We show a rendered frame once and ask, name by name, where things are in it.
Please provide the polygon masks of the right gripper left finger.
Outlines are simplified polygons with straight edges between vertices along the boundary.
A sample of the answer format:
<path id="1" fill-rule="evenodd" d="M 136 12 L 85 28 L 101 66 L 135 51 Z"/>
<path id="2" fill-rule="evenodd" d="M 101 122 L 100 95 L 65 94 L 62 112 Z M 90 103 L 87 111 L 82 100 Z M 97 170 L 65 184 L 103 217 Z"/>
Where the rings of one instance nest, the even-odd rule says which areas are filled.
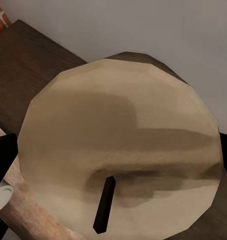
<path id="1" fill-rule="evenodd" d="M 0 136 L 0 183 L 18 155 L 17 139 L 15 133 Z"/>

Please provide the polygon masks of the pillar candle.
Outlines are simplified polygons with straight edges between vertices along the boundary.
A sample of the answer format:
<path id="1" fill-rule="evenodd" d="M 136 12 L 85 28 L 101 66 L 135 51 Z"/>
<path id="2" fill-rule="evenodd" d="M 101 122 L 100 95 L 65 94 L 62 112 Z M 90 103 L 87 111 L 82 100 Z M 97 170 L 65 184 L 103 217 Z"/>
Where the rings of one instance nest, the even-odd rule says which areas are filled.
<path id="1" fill-rule="evenodd" d="M 60 72 L 30 102 L 20 173 L 60 225 L 91 240 L 163 240 L 211 205 L 219 124 L 194 89 L 145 53 Z"/>

